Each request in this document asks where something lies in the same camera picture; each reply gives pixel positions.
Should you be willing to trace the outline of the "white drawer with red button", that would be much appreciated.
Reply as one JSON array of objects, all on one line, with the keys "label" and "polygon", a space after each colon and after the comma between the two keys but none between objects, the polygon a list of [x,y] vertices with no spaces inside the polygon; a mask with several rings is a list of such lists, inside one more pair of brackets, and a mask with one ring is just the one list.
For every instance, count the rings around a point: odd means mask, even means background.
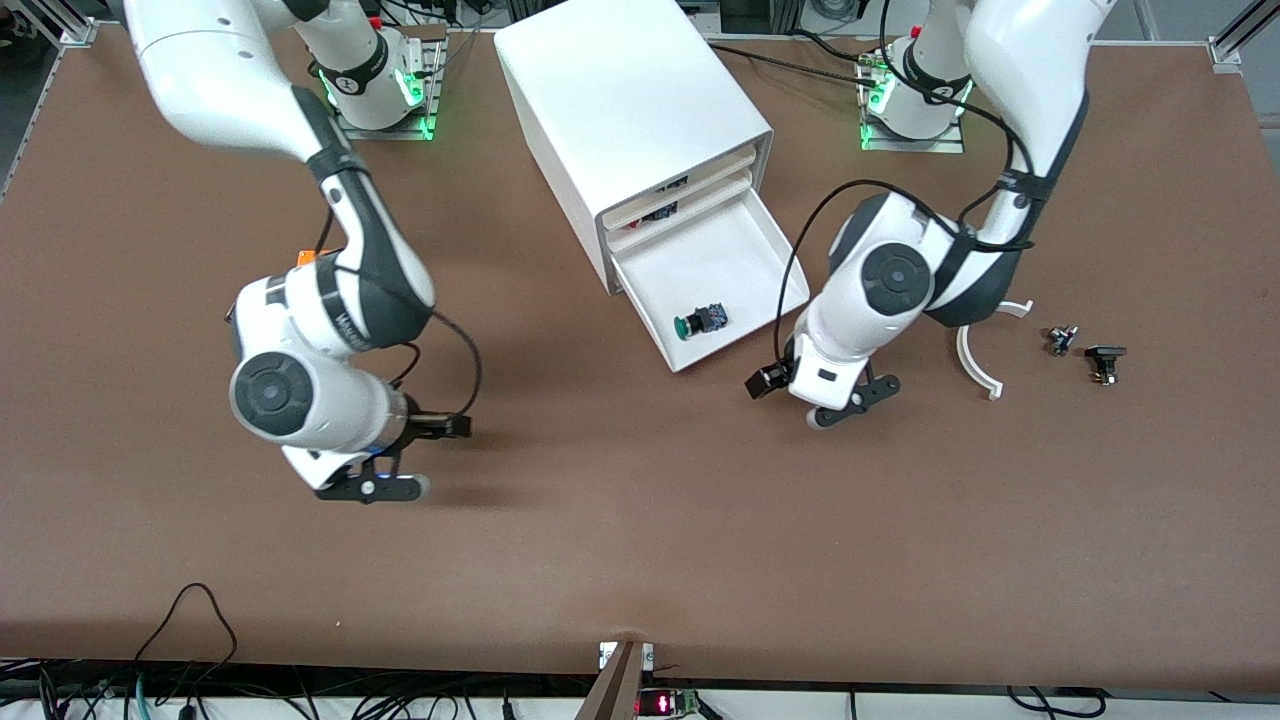
[{"label": "white drawer with red button", "polygon": [[[707,187],[695,190],[690,193],[682,193],[678,197],[660,200],[658,206],[645,210],[634,219],[627,218],[626,222],[607,222],[604,236],[605,246],[612,255],[621,255],[623,251],[636,249],[659,238],[663,233],[669,233],[689,222],[699,219],[713,208],[721,205],[722,202],[739,199],[749,190],[754,190],[753,182],[750,181],[750,174],[742,170],[723,179],[710,182]],[[643,225],[634,232],[623,231],[623,227],[630,222],[634,222],[649,211],[654,211],[658,208],[673,201],[678,201],[678,210],[672,217],[662,222]]]}]

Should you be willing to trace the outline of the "small red LED device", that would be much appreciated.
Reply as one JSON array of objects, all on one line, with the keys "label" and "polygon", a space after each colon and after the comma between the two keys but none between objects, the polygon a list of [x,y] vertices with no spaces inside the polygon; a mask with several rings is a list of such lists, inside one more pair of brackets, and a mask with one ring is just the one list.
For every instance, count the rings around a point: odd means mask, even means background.
[{"label": "small red LED device", "polygon": [[701,701],[695,691],[673,688],[646,688],[637,692],[634,703],[636,717],[654,720],[682,720],[699,716]]}]

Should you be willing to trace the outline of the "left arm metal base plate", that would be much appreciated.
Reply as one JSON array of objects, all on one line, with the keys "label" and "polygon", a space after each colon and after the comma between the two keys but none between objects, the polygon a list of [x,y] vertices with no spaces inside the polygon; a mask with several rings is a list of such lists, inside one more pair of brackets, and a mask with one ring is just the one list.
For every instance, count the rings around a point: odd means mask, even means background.
[{"label": "left arm metal base plate", "polygon": [[928,104],[914,91],[895,96],[873,91],[863,104],[860,147],[864,151],[964,152],[960,115],[948,104]]}]

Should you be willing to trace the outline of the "white lowest drawer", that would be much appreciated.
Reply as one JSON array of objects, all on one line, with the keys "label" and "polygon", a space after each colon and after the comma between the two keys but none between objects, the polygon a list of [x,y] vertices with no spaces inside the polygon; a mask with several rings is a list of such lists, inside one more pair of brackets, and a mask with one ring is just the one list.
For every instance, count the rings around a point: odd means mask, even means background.
[{"label": "white lowest drawer", "polygon": [[[672,217],[612,263],[668,369],[678,373],[769,325],[810,299],[806,278],[788,268],[792,246],[754,190]],[[723,328],[682,340],[675,320],[721,305]]]}]

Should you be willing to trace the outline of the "small black switch part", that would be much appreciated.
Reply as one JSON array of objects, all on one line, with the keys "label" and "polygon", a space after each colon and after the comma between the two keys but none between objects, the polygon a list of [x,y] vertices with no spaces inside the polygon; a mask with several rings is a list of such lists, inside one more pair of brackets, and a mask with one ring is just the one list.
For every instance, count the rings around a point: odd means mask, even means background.
[{"label": "small black switch part", "polygon": [[1093,345],[1083,352],[1092,363],[1092,377],[1101,386],[1115,386],[1117,382],[1116,363],[1128,354],[1128,348],[1116,345]]}]

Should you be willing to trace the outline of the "white drawer with yellow button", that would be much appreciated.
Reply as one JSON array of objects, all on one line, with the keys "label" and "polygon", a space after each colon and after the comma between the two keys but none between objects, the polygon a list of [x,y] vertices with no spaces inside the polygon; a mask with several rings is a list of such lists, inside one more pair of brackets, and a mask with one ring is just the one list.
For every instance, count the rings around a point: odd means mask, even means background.
[{"label": "white drawer with yellow button", "polygon": [[640,193],[637,197],[622,202],[616,209],[605,211],[602,220],[603,228],[605,229],[607,222],[626,222],[627,218],[634,219],[645,210],[658,206],[660,200],[678,197],[682,193],[690,193],[695,190],[707,187],[710,182],[721,181],[742,170],[750,174],[750,181],[753,182],[755,164],[756,150],[751,146],[726,154],[722,158],[717,158],[713,161],[691,169],[690,172],[660,187],[657,187],[655,190]]}]

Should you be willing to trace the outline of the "white curved plastic bracket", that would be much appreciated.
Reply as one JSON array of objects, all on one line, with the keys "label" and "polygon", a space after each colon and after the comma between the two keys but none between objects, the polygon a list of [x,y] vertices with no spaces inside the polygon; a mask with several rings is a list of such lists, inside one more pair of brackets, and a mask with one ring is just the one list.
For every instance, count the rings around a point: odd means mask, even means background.
[{"label": "white curved plastic bracket", "polygon": [[[1005,300],[998,304],[995,313],[1021,319],[1025,318],[1034,306],[1034,300],[1027,300],[1023,304]],[[957,360],[968,377],[987,392],[988,400],[997,401],[1002,397],[1005,384],[988,374],[977,361],[977,357],[972,351],[970,334],[972,325],[963,325],[957,329],[955,340]]]}]

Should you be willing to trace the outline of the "green push button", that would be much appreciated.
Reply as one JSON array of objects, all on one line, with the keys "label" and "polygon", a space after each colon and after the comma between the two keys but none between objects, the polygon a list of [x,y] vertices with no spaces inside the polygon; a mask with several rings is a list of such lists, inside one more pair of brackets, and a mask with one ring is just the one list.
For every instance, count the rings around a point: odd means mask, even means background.
[{"label": "green push button", "polygon": [[705,334],[723,329],[730,322],[728,314],[722,304],[710,304],[695,307],[690,314],[673,319],[675,333],[680,340],[690,340],[696,334]]}]

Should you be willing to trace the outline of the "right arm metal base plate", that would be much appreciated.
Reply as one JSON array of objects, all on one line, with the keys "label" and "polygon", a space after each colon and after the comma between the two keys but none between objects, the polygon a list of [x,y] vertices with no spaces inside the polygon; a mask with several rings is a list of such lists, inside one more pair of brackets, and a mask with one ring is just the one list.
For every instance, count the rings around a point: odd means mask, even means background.
[{"label": "right arm metal base plate", "polygon": [[365,85],[362,95],[340,92],[320,73],[339,127],[351,138],[430,141],[440,110],[449,38],[445,33],[417,38],[390,27],[379,35],[388,42],[387,67]]}]

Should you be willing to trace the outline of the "aluminium frame profile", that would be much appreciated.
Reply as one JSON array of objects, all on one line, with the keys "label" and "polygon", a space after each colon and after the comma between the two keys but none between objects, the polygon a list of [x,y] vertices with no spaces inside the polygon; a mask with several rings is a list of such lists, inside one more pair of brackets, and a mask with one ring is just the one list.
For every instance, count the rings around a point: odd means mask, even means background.
[{"label": "aluminium frame profile", "polygon": [[1208,50],[1213,64],[1238,67],[1240,50],[1277,18],[1280,18],[1280,0],[1249,0],[1222,29],[1210,37]]},{"label": "aluminium frame profile", "polygon": [[97,19],[90,0],[0,0],[19,36],[44,37],[58,47],[93,42]]}]

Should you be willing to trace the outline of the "white drawer cabinet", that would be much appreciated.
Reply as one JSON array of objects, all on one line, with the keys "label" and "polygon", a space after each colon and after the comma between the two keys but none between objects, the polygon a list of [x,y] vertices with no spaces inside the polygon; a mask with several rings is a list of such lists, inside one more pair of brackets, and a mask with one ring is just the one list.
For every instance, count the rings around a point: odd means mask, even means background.
[{"label": "white drawer cabinet", "polygon": [[494,35],[525,142],[605,291],[603,215],[773,131],[677,0],[563,0]]}]

